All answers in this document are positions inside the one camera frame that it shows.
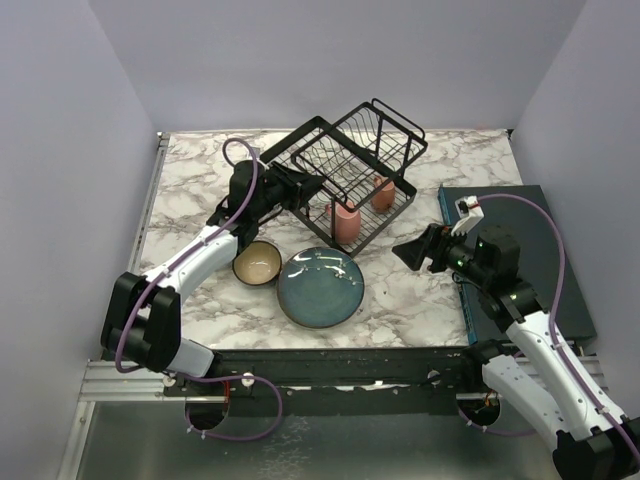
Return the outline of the plain pink mug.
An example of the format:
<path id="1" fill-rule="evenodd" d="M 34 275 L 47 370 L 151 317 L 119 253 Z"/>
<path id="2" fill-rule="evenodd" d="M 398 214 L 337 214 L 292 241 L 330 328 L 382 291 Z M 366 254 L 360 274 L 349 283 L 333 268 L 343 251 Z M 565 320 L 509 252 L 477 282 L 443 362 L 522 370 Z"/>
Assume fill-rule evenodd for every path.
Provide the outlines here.
<path id="1" fill-rule="evenodd" d="M 336 203 L 325 205 L 325 212 L 329 216 L 330 225 L 334 227 L 335 241 L 341 245 L 354 243 L 361 230 L 361 213 L 359 210 L 351 212 Z"/>

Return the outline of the pink printed coffee mug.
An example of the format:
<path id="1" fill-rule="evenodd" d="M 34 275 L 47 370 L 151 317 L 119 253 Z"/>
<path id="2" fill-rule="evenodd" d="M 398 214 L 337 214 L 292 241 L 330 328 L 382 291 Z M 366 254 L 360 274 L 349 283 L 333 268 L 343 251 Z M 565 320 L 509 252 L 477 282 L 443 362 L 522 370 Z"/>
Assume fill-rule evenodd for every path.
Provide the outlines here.
<path id="1" fill-rule="evenodd" d="M 376 188 L 375 195 L 371 198 L 372 208 L 377 213 L 386 213 L 394 205 L 396 188 L 393 181 L 386 177 L 375 176 L 373 185 Z"/>

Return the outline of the black wire dish rack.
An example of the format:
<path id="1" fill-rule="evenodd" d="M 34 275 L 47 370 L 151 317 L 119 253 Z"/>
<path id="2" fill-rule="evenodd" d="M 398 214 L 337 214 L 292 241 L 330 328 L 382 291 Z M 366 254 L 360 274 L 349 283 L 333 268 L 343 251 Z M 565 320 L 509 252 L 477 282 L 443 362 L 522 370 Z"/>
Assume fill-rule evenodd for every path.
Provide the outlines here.
<path id="1" fill-rule="evenodd" d="M 263 151 L 260 160 L 325 177 L 320 191 L 293 214 L 327 245 L 354 257 L 413 202 L 417 191 L 404 175 L 427 148 L 422 127 L 374 98 L 334 123 L 313 117 Z M 375 176 L 395 184 L 395 202 L 386 213 L 372 208 Z M 325 212 L 328 203 L 360 211 L 361 230 L 354 243 L 335 241 Z"/>

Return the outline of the blue ceramic plate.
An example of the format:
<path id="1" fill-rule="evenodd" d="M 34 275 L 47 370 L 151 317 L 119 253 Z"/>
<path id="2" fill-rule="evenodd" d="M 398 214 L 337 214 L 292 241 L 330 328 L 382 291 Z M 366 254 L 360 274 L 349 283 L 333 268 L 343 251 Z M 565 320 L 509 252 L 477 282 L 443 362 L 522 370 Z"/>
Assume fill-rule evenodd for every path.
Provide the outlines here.
<path id="1" fill-rule="evenodd" d="M 365 295 L 363 273 L 346 253 L 311 247 L 284 263 L 276 295 L 286 317 L 308 329 L 322 330 L 349 320 Z"/>

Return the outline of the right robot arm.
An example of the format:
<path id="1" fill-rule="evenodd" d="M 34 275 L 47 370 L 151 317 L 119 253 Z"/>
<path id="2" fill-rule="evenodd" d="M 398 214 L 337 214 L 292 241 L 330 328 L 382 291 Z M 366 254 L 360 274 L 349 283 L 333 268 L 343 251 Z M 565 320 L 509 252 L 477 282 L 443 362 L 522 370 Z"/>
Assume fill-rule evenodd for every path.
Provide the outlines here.
<path id="1" fill-rule="evenodd" d="M 393 247 L 411 270 L 431 261 L 432 273 L 451 270 L 477 288 L 485 313 L 518 348 L 531 378 L 496 340 L 467 348 L 460 379 L 469 390 L 500 394 L 549 448 L 564 479 L 624 479 L 639 471 L 639 421 L 595 382 L 566 344 L 532 285 L 519 275 L 520 246 L 499 226 L 475 245 L 452 227 L 430 224 L 415 240 Z"/>

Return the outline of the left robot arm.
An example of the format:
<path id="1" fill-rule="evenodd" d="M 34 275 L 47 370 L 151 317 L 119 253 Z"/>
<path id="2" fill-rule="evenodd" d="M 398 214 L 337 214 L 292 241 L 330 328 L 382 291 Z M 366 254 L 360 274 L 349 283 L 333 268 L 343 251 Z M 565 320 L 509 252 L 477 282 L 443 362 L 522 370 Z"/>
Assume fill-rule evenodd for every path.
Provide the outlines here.
<path id="1" fill-rule="evenodd" d="M 186 247 L 144 274 L 125 272 L 116 279 L 100 343 L 115 356 L 118 370 L 177 373 L 197 393 L 214 393 L 222 372 L 210 348 L 183 337 L 184 301 L 248 247 L 273 209 L 303 206 L 324 182 L 278 163 L 237 163 L 227 197 Z"/>

